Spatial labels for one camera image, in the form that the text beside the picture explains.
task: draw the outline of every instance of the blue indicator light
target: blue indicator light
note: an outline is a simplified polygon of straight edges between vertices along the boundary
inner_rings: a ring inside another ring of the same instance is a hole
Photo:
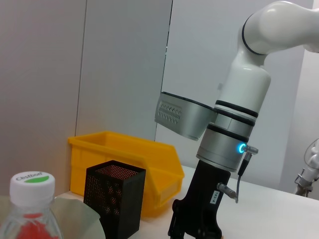
[[[246,146],[245,143],[242,143],[242,144],[238,145],[238,152],[240,152],[240,153],[245,152],[245,151],[244,151],[244,147],[245,147],[245,146]]]

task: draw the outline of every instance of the green label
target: green label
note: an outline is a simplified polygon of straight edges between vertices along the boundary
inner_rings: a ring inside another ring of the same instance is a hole
[[[25,181],[25,183],[41,183],[49,179],[49,176],[44,176],[40,178],[32,178]]]

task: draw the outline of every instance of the white bottle cap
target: white bottle cap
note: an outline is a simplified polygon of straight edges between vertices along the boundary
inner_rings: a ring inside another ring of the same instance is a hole
[[[10,181],[10,200],[20,207],[36,207],[53,200],[55,179],[44,172],[18,173]]]

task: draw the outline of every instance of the black mesh container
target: black mesh container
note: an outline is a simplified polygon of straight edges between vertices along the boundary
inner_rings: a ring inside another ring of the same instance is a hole
[[[139,230],[146,170],[117,161],[86,170],[84,203],[100,215],[106,239]]]

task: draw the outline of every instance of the plastic bottle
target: plastic bottle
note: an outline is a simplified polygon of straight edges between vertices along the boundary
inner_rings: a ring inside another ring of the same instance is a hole
[[[63,239],[50,209],[55,179],[44,172],[24,172],[10,181],[12,210],[0,228],[0,239]]]

